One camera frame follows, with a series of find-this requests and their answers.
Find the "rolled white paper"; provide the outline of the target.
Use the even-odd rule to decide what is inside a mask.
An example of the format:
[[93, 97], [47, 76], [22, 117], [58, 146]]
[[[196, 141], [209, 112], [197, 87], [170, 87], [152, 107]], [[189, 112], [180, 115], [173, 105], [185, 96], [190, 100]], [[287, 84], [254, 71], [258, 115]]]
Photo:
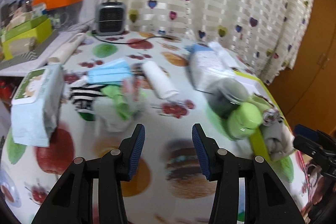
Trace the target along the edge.
[[48, 65], [60, 64], [64, 65], [72, 53], [79, 47], [84, 41], [85, 33], [78, 33], [71, 39], [62, 44], [55, 52], [50, 55], [47, 60]]

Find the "green cardboard box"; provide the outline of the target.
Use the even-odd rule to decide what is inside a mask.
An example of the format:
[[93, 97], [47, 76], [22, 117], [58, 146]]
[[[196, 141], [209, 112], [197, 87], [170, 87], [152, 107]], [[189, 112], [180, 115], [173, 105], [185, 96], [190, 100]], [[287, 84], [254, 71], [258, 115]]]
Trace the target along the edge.
[[2, 49], [5, 60], [26, 53], [33, 46], [40, 45], [52, 34], [51, 20], [42, 15], [6, 32], [2, 38]]

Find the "dark clear lid jar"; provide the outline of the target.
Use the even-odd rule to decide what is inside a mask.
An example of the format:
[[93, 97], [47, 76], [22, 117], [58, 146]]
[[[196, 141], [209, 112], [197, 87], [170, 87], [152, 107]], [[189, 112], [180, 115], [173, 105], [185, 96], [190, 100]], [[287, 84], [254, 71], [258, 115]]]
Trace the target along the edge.
[[234, 78], [222, 78], [212, 84], [206, 94], [207, 102], [215, 114], [227, 118], [249, 97], [247, 89]]

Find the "black white striped sock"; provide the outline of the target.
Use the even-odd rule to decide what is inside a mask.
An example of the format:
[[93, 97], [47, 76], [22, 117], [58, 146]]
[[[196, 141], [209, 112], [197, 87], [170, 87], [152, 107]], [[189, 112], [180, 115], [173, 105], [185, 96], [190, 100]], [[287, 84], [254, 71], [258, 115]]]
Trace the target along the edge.
[[104, 96], [101, 92], [104, 87], [106, 87], [104, 84], [85, 84], [84, 86], [72, 87], [70, 101], [75, 106], [75, 110], [93, 114], [93, 103], [98, 97]]

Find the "grey space heater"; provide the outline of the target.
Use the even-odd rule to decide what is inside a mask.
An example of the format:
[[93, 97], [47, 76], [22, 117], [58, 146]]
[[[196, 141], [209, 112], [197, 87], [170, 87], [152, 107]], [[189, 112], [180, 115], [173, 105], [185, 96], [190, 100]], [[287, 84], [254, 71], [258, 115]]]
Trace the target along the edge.
[[96, 6], [95, 31], [99, 36], [122, 34], [126, 22], [126, 5], [117, 0], [108, 0]]

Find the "green lid jar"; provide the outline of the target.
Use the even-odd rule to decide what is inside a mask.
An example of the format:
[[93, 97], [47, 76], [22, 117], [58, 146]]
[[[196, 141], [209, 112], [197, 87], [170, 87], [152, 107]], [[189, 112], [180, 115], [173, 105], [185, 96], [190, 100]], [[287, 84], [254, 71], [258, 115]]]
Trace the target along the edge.
[[262, 124], [260, 110], [251, 103], [244, 102], [232, 111], [227, 119], [228, 134], [235, 139], [245, 139]]

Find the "white tissue pack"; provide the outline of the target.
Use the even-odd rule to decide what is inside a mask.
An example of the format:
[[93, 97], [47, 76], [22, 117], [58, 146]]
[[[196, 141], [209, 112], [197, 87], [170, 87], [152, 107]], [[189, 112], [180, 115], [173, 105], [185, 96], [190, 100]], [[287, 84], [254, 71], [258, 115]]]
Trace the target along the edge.
[[234, 78], [232, 70], [237, 65], [229, 51], [212, 41], [207, 46], [194, 43], [190, 48], [189, 71], [193, 87], [197, 91], [209, 91], [223, 78]]

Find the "grey rolled socks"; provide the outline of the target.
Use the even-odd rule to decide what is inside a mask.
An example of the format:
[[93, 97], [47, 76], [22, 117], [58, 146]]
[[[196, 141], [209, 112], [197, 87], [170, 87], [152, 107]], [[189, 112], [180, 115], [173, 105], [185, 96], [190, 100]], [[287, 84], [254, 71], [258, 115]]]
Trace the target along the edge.
[[272, 161], [279, 161], [295, 151], [294, 136], [284, 122], [277, 122], [270, 126], [263, 125], [261, 133]]

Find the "zigzag pattern tray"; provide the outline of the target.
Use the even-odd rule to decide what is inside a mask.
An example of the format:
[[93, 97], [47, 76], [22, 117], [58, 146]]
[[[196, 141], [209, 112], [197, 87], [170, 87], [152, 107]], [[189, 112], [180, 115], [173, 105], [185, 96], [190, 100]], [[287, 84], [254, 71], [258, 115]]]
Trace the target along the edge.
[[8, 67], [15, 66], [20, 63], [34, 61], [39, 58], [39, 56], [44, 52], [44, 50], [32, 50], [21, 55], [17, 55], [12, 59], [4, 60], [0, 64], [0, 70], [6, 69]]

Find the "wet wipes pack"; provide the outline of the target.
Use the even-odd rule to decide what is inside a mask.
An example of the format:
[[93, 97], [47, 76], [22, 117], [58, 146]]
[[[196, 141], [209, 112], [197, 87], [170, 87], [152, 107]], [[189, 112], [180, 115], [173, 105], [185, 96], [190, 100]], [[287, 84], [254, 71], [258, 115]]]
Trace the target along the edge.
[[58, 125], [64, 71], [59, 63], [30, 71], [12, 101], [11, 132], [14, 143], [48, 147]]

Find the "rolled white towel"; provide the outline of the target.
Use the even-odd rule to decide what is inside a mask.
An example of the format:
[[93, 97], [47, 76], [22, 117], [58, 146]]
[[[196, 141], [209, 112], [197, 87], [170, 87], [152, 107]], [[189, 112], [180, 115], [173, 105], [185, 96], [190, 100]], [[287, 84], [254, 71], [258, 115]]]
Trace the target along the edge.
[[169, 77], [154, 61], [143, 63], [142, 70], [159, 99], [169, 99], [179, 94]]

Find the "clear bag with colourful items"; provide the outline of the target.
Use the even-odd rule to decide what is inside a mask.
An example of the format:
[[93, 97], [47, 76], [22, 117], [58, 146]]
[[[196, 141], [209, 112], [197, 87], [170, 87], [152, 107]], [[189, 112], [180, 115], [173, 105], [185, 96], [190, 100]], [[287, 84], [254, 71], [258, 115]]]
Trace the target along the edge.
[[142, 77], [130, 76], [122, 80], [122, 94], [132, 114], [143, 110], [145, 98], [142, 94]]

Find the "green white cloth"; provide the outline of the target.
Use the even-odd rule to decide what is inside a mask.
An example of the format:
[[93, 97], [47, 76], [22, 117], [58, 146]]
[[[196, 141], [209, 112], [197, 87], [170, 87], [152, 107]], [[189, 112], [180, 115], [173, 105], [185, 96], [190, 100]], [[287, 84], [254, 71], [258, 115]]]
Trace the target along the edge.
[[132, 114], [129, 111], [120, 86], [108, 85], [102, 88], [101, 92], [104, 96], [97, 98], [93, 103], [96, 118], [95, 135], [125, 131], [139, 112]]

